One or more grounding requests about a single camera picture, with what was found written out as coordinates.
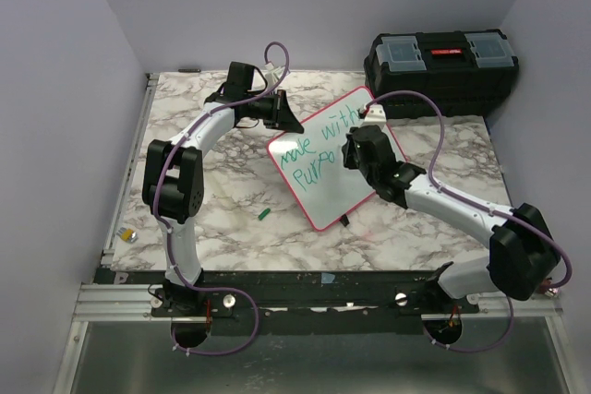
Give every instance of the marble table surface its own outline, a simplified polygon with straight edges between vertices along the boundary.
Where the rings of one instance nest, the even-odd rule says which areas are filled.
[[[134,244],[115,238],[112,269],[165,269],[160,230],[141,201],[146,148],[153,139],[166,140],[183,129],[224,80],[225,72],[160,75],[122,217],[122,225],[139,238]],[[304,118],[363,83],[361,73],[296,71],[282,88],[295,115]],[[427,167],[439,138],[437,122],[401,120],[391,127],[409,160]],[[475,196],[509,204],[483,119],[449,118],[446,131],[436,177]],[[205,269],[436,269],[450,260],[488,253],[446,223],[378,197],[350,213],[347,227],[337,223],[315,232],[267,155],[266,144],[276,134],[262,124],[235,129],[205,158],[205,198],[196,216],[196,248]],[[259,221],[266,208],[271,213]]]

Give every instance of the metal floor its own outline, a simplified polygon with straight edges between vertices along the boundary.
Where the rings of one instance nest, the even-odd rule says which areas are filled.
[[[470,319],[458,344],[497,339],[506,319]],[[214,337],[212,349],[243,338]],[[262,336],[238,354],[172,352],[165,323],[91,323],[75,380],[78,394],[566,393],[543,317],[516,318],[507,343],[464,355],[422,336]]]

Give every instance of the bolt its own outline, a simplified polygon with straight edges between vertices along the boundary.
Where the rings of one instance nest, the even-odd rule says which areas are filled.
[[[156,297],[152,297],[150,300],[150,306],[154,309],[158,309],[163,305],[163,301],[157,299]]]
[[[404,293],[397,293],[394,300],[398,306],[406,306],[408,304],[408,297]]]
[[[477,304],[478,303],[478,294],[468,294],[466,299],[469,304]]]
[[[236,303],[236,299],[232,294],[227,294],[223,297],[223,306],[226,308],[231,308]]]

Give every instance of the black toolbox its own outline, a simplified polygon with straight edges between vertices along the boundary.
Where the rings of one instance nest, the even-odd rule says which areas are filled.
[[[364,61],[374,97],[396,90],[429,96],[443,115],[487,115],[511,93],[519,63],[500,30],[380,34]],[[435,115],[418,97],[388,100],[395,118]]]

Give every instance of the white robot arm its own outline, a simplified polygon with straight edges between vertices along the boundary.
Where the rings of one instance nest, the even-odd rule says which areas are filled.
[[[382,106],[372,105],[362,125],[351,128],[343,146],[344,167],[359,170],[382,199],[445,221],[489,250],[489,257],[443,265],[434,273],[428,290],[436,299],[496,291],[516,300],[528,299],[556,267],[560,256],[537,235],[498,214],[511,214],[550,237],[539,210],[527,204],[512,209],[441,182],[432,183],[424,169],[396,159],[390,140],[382,132],[386,119]],[[456,197],[441,192],[443,187]]]
[[[201,273],[201,265],[195,249],[194,216],[203,201],[203,158],[220,137],[232,130],[244,117],[261,119],[270,129],[304,132],[304,128],[289,108],[284,90],[272,91],[268,96],[252,103],[225,108],[216,113],[211,112],[221,105],[242,101],[259,93],[260,91],[251,90],[255,69],[251,65],[233,62],[230,65],[227,80],[205,101],[201,114],[193,122],[170,140],[153,140],[148,146],[142,199],[144,203],[150,205],[153,213],[158,178],[168,153],[185,134],[188,134],[189,128],[197,120],[204,114],[211,116],[197,127],[175,154],[171,165],[179,172],[177,177],[174,174],[166,175],[158,211],[165,222],[172,227],[171,232],[165,222],[158,221],[163,232],[164,243],[166,244],[167,234],[170,233],[171,247],[177,266],[191,284],[197,281]],[[273,67],[266,75],[266,80],[271,85],[276,83],[277,69]],[[171,260],[168,250],[166,250],[166,260],[168,265],[165,272],[166,279],[183,286],[184,283],[178,278],[175,270],[170,268]]]

